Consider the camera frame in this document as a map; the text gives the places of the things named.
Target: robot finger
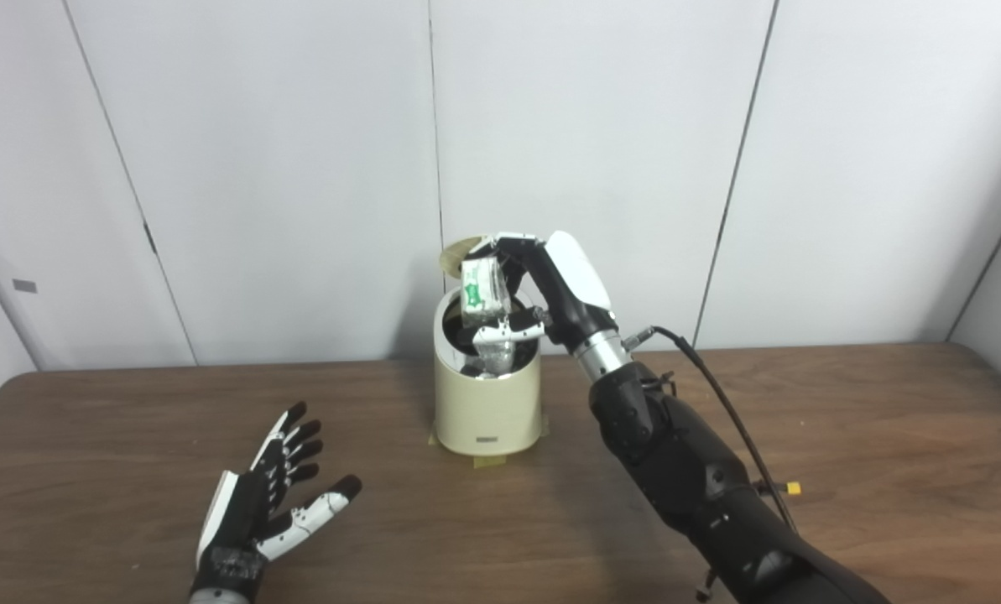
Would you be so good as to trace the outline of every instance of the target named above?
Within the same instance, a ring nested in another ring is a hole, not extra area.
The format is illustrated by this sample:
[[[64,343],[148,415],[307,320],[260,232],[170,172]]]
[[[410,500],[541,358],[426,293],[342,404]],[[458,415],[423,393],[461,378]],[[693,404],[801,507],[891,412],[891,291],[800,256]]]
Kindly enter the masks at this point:
[[[322,442],[316,440],[302,443],[288,454],[288,464],[290,467],[296,467],[302,460],[319,454],[323,448]]]
[[[262,441],[261,448],[258,448],[257,455],[254,456],[254,462],[251,462],[250,469],[254,470],[257,464],[261,461],[262,455],[265,455],[266,450],[269,448],[269,443],[273,441],[284,441],[284,437],[288,434],[288,430],[295,426],[295,422],[302,420],[305,416],[305,402],[299,401],[289,409],[282,413],[280,418],[278,418],[275,425],[272,426],[272,430],[269,430],[268,435],[265,436],[265,441]]]
[[[346,508],[361,489],[361,481],[354,475],[347,475],[301,508],[278,515],[257,536],[258,554],[270,561],[287,554]]]

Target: black cable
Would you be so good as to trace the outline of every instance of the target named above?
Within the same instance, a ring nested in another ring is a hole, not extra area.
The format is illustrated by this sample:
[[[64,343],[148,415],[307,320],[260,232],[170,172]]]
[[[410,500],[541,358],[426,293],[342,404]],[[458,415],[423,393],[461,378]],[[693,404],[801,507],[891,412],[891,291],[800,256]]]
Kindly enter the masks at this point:
[[[795,520],[791,518],[791,512],[788,511],[787,503],[784,502],[784,497],[780,495],[780,489],[777,488],[776,483],[773,482],[772,477],[769,475],[769,467],[765,465],[765,460],[761,459],[761,452],[758,452],[758,447],[754,444],[754,439],[746,431],[746,426],[743,425],[743,421],[739,418],[739,412],[731,405],[731,400],[724,394],[724,388],[720,387],[720,383],[714,378],[713,372],[708,370],[708,367],[705,367],[705,361],[701,359],[686,338],[678,337],[676,334],[662,327],[651,326],[650,329],[654,333],[659,333],[671,340],[691,360],[693,366],[703,372],[705,381],[713,388],[716,397],[720,399],[720,405],[723,405],[724,409],[728,412],[728,416],[731,416],[731,421],[735,424],[735,429],[739,430],[739,436],[743,437],[743,443],[746,445],[747,451],[750,451],[750,456],[754,458],[754,465],[758,467],[761,478],[764,479],[765,485],[768,485],[769,493],[772,494],[773,501],[776,502],[776,508],[780,510],[781,519],[784,519],[784,524],[787,524],[789,529],[798,534],[799,529],[795,526]]]

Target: robotic hand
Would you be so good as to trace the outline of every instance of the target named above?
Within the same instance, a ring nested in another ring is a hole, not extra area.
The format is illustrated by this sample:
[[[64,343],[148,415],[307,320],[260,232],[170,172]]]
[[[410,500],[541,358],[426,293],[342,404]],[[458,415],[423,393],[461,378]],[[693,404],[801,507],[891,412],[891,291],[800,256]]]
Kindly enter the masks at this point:
[[[295,427],[305,403],[287,410],[240,475],[224,471],[198,540],[190,604],[252,604],[269,562],[287,554],[350,504],[361,482],[343,477],[300,508],[275,514],[290,486],[314,478],[319,421]]]
[[[485,236],[466,255],[496,255],[511,293],[530,272],[548,310],[465,330],[466,344],[546,334],[579,363],[605,446],[661,519],[690,539],[741,604],[887,604],[857,574],[801,539],[761,500],[746,467],[665,380],[631,359],[654,328],[620,340],[612,303],[581,245],[559,230],[548,241]]]

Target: brown tabletop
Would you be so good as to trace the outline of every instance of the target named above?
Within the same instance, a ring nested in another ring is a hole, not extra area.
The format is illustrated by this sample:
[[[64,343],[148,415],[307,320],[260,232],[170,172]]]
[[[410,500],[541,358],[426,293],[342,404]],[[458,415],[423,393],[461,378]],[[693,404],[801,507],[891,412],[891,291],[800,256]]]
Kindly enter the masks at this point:
[[[678,354],[681,397],[739,448]],[[948,344],[705,354],[800,531],[896,603],[1001,603],[1001,379]],[[324,423],[322,477],[365,490],[270,567],[261,604],[674,604],[705,565],[600,443],[588,386],[546,359],[551,435],[499,467],[427,444],[426,364],[25,375],[0,391],[0,601],[186,601],[215,482],[278,413]],[[718,601],[731,601],[723,589]]]

